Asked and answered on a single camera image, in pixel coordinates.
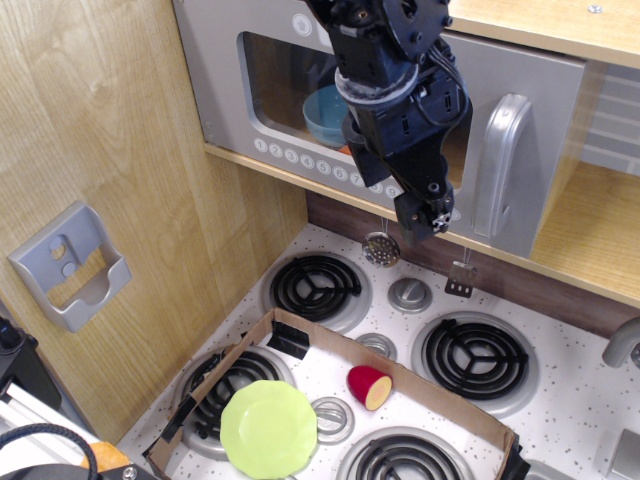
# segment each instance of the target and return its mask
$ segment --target brown backsplash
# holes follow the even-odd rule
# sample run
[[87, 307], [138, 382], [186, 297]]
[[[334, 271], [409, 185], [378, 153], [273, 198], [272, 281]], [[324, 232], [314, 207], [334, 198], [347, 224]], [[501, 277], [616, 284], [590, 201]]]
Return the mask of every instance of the brown backsplash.
[[[355, 241], [380, 230], [380, 217], [328, 197], [307, 192], [309, 222]], [[398, 225], [389, 222], [389, 234], [398, 240], [402, 258], [448, 275], [451, 262], [462, 260], [463, 247], [434, 237], [416, 247], [402, 242]], [[601, 337], [611, 334], [640, 310], [544, 275], [473, 252], [478, 269], [474, 286]]]

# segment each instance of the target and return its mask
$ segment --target orange object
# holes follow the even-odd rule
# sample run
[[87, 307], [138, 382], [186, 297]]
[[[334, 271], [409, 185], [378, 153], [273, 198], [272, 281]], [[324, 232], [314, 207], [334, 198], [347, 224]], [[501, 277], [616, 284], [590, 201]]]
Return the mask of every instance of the orange object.
[[[129, 457], [107, 442], [92, 443], [89, 445], [98, 462], [98, 472], [113, 470], [114, 468], [125, 467], [131, 463]], [[89, 468], [87, 457], [82, 459], [81, 467]]]
[[389, 375], [367, 365], [353, 367], [347, 375], [351, 394], [367, 410], [377, 410], [389, 398], [393, 382]]

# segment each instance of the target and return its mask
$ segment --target microwave window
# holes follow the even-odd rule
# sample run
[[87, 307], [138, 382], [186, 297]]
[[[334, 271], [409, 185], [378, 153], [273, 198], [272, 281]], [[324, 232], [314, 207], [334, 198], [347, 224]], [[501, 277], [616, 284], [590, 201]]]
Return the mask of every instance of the microwave window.
[[288, 135], [343, 148], [347, 105], [335, 89], [335, 57], [249, 32], [242, 43], [258, 120]]

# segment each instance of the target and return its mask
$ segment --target black coil burner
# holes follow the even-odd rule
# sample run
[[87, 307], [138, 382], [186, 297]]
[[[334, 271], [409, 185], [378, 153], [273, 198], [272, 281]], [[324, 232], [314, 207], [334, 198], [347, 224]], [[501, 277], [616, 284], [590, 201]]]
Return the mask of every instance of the black coil burner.
[[[211, 370], [213, 366], [207, 366], [206, 371]], [[243, 352], [196, 407], [195, 414], [199, 417], [199, 421], [195, 425], [200, 438], [205, 439], [209, 436], [220, 438], [222, 411], [234, 393], [257, 380], [280, 379], [276, 369], [264, 357], [251, 352]], [[201, 376], [194, 376], [191, 388], [197, 387], [201, 382]]]
[[[174, 409], [223, 358], [224, 349], [220, 349], [194, 360], [178, 381], [173, 398]], [[207, 458], [227, 460], [220, 442], [222, 411], [235, 392], [258, 380], [282, 380], [294, 385], [290, 370], [276, 354], [263, 347], [249, 347], [185, 420], [182, 441], [187, 447]]]
[[503, 397], [518, 387], [529, 356], [508, 333], [485, 323], [443, 320], [423, 350], [438, 383], [470, 400]]
[[275, 306], [312, 322], [335, 316], [361, 292], [362, 285], [353, 269], [324, 255], [292, 260], [271, 282]]
[[462, 457], [441, 438], [415, 428], [385, 430], [352, 447], [340, 466], [338, 480], [473, 478]]

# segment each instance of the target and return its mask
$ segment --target wooden cabinet wall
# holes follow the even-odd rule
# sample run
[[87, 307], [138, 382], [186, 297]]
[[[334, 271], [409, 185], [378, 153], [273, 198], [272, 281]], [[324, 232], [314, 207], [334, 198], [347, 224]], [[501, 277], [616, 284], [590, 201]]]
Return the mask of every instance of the wooden cabinet wall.
[[[170, 0], [7, 0], [0, 31], [0, 296], [116, 442], [306, 223], [304, 192], [204, 153]], [[71, 334], [6, 257], [76, 200], [133, 280]]]

